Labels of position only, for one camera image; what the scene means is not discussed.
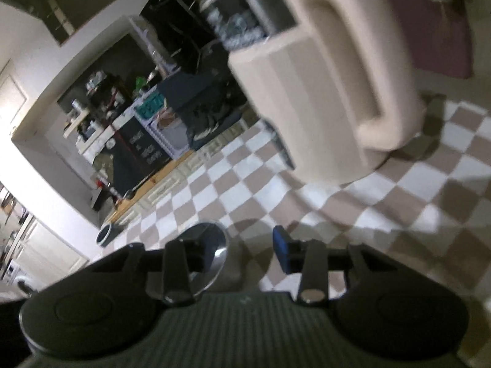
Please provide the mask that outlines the round steel bowl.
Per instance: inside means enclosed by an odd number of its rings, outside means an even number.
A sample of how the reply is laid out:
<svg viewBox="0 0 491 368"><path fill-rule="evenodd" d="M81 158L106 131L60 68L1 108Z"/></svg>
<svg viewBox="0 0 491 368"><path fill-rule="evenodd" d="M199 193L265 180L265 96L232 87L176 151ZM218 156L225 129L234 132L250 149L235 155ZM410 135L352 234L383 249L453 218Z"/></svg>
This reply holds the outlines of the round steel bowl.
<svg viewBox="0 0 491 368"><path fill-rule="evenodd" d="M225 266L228 234L219 224L201 222L177 239L183 243L190 290L197 297L213 286Z"/></svg>

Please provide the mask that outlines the grey trash bin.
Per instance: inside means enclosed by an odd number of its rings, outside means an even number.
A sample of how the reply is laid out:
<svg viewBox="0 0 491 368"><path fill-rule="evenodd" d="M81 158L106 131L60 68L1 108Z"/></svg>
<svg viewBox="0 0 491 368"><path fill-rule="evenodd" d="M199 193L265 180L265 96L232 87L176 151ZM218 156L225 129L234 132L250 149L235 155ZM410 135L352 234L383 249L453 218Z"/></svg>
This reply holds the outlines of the grey trash bin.
<svg viewBox="0 0 491 368"><path fill-rule="evenodd" d="M105 224L97 234L97 245L107 247L121 232L121 226L112 223Z"/></svg>

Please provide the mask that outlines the black have a nice day sign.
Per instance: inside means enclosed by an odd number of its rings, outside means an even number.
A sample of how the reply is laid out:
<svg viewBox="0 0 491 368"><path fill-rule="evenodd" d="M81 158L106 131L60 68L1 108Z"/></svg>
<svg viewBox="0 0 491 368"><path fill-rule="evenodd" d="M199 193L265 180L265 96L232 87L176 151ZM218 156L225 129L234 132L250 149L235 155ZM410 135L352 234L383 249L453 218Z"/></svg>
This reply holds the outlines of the black have a nice day sign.
<svg viewBox="0 0 491 368"><path fill-rule="evenodd" d="M121 196L138 189L172 160L135 118L117 130L111 141L114 146L106 143L106 148L112 156L112 184Z"/></svg>

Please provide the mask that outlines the checkered tablecloth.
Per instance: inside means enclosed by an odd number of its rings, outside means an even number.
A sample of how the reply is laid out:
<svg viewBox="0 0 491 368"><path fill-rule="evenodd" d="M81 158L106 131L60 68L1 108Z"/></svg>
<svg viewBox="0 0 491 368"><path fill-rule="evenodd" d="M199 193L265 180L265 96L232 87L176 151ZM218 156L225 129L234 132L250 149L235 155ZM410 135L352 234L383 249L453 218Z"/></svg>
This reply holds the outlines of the checkered tablecloth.
<svg viewBox="0 0 491 368"><path fill-rule="evenodd" d="M302 184L287 171L262 123L233 126L156 187L140 213L123 218L109 245L162 247L199 221L220 223L244 249L249 282L295 291L270 232L331 247L365 243L464 297L470 329L460 350L490 364L490 110L435 97L423 131L374 173L352 184Z"/></svg>

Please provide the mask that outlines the white kitchen cabinets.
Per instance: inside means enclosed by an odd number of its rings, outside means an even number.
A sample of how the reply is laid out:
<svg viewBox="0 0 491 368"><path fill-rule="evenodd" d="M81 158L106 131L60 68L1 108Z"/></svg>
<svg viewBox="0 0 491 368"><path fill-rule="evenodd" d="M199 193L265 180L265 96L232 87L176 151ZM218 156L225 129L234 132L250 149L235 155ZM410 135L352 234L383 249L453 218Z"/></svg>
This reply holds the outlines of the white kitchen cabinets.
<svg viewBox="0 0 491 368"><path fill-rule="evenodd" d="M24 282L40 290L75 273L87 262L85 256L30 214L9 244L1 279L14 286Z"/></svg>

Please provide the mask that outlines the white storage crate with sign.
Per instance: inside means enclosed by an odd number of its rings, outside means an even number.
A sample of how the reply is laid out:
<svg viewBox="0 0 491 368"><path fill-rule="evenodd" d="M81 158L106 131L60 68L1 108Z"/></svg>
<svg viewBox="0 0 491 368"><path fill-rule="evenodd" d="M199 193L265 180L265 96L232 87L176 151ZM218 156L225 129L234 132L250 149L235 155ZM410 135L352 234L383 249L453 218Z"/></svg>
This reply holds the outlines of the white storage crate with sign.
<svg viewBox="0 0 491 368"><path fill-rule="evenodd" d="M131 110L140 124L173 160L178 160L190 149L186 125L156 86L135 99L131 104Z"/></svg>

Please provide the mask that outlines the beige electric kettle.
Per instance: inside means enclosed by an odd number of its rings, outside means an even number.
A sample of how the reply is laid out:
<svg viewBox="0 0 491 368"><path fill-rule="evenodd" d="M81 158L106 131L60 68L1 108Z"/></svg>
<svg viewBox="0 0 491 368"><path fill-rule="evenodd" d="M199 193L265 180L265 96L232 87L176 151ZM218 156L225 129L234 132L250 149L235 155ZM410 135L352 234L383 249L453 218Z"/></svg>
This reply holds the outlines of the beige electric kettle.
<svg viewBox="0 0 491 368"><path fill-rule="evenodd" d="M201 0L228 65L300 181L374 172L424 105L389 0Z"/></svg>

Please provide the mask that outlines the black hanging jacket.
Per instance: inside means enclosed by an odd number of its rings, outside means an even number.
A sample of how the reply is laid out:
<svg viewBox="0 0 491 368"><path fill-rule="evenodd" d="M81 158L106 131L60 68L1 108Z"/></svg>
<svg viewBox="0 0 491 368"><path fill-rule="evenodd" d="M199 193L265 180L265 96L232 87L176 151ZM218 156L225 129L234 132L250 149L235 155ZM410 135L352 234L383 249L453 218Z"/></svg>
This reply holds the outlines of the black hanging jacket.
<svg viewBox="0 0 491 368"><path fill-rule="evenodd" d="M156 30L160 43L180 69L196 73L201 50L215 39L197 0L149 0L141 16Z"/></svg>

